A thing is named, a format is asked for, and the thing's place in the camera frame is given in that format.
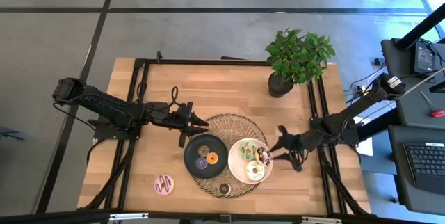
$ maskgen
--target round wicker tray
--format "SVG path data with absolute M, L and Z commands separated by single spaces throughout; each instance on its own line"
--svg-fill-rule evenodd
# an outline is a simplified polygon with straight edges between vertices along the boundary
M 244 116 L 236 114 L 219 114 L 206 120 L 209 123 L 206 134 L 213 134 L 219 137 L 227 146 L 227 150 L 237 141 L 243 138 L 255 138 L 267 145 L 266 137 L 260 128 Z M 229 166 L 225 166 L 221 174 L 211 179 L 200 179 L 193 177 L 197 185 L 209 195 L 217 198 L 236 198 L 254 190 L 259 184 L 244 184 L 238 181 L 230 172 Z M 230 192 L 227 195 L 219 193 L 218 187 L 221 183 L 230 185 Z

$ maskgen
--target pink donut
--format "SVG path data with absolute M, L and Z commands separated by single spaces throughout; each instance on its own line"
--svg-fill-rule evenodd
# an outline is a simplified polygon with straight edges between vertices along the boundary
M 169 175 L 159 175 L 154 180 L 154 190 L 161 196 L 167 196 L 172 193 L 174 185 L 173 178 Z

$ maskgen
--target black keyboard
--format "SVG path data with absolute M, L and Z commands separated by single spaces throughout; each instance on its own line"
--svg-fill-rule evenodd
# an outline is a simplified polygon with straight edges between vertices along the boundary
M 445 144 L 405 143 L 414 184 L 425 191 L 445 194 Z

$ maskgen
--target gray floor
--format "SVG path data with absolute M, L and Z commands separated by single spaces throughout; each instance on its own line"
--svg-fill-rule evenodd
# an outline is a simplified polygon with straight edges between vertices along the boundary
M 429 0 L 437 7 L 443 0 Z M 104 0 L 0 0 L 0 6 L 102 7 Z M 112 7 L 422 8 L 420 0 L 112 0 Z M 64 115 L 51 107 L 57 80 L 77 77 L 88 53 L 98 14 L 0 13 L 0 125 L 27 133 L 24 141 L 0 140 L 0 215 L 33 211 Z M 424 15 L 175 13 L 108 14 L 88 83 L 106 89 L 117 57 L 264 60 L 264 47 L 288 26 L 330 35 L 343 87 L 371 73 L 380 41 L 401 37 Z M 424 38 L 438 40 L 435 31 Z M 81 118 L 94 113 L 80 110 Z M 92 132 L 75 123 L 49 211 L 75 209 Z M 411 213 L 385 200 L 394 181 L 364 173 L 373 213 L 387 218 L 444 222 Z

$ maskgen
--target potted plant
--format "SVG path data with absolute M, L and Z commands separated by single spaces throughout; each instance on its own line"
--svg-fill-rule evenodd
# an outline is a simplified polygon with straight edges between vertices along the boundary
M 301 37 L 301 29 L 278 31 L 275 41 L 266 51 L 267 61 L 274 72 L 269 76 L 269 93 L 279 98 L 292 90 L 294 84 L 302 84 L 317 79 L 327 68 L 327 60 L 335 55 L 330 38 L 307 32 Z

